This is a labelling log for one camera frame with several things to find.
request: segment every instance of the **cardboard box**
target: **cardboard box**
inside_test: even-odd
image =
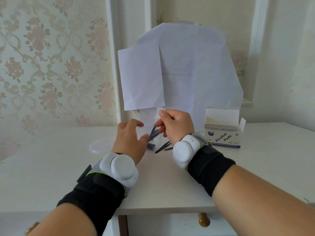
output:
[[[239,109],[207,108],[204,135],[212,145],[241,147],[246,120],[239,119]]]

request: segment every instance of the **white wrist tracker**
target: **white wrist tracker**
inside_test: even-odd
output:
[[[133,187],[138,179],[138,169],[128,155],[110,152],[100,161],[100,170],[127,188]]]
[[[207,143],[199,133],[186,135],[173,148],[173,159],[180,168],[185,169],[197,151]]]

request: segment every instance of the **hand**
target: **hand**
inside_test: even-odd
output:
[[[136,127],[143,127],[144,124],[136,119],[119,123],[117,126],[117,137],[112,152],[130,156],[137,165],[147,149],[149,135],[137,138]]]
[[[189,113],[174,109],[160,110],[160,118],[156,123],[156,127],[160,127],[159,133],[163,133],[163,137],[168,137],[173,145],[183,139],[184,136],[195,132],[194,124]]]

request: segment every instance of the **white wall molding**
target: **white wall molding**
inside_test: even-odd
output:
[[[115,101],[117,111],[117,123],[124,119],[124,106],[120,96],[120,74],[118,65],[118,50],[120,50],[120,32],[117,0],[106,0],[107,22],[109,31],[109,41],[111,45],[112,69],[115,88]]]
[[[144,0],[146,31],[156,26],[157,0]]]
[[[244,96],[251,102],[255,91],[259,57],[265,36],[268,7],[269,0],[256,0],[244,82]]]

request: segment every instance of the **black wrist strap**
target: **black wrist strap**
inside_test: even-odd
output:
[[[105,187],[94,182],[103,182],[115,188],[115,194]],[[65,195],[57,206],[63,203],[71,203],[79,207],[93,222],[97,235],[101,236],[105,230],[108,220],[110,220],[116,209],[120,206],[124,198],[124,187],[109,177],[101,173],[92,173],[82,178],[73,191]]]
[[[188,164],[188,173],[207,191],[212,193],[225,172],[235,164],[210,144],[203,146]]]

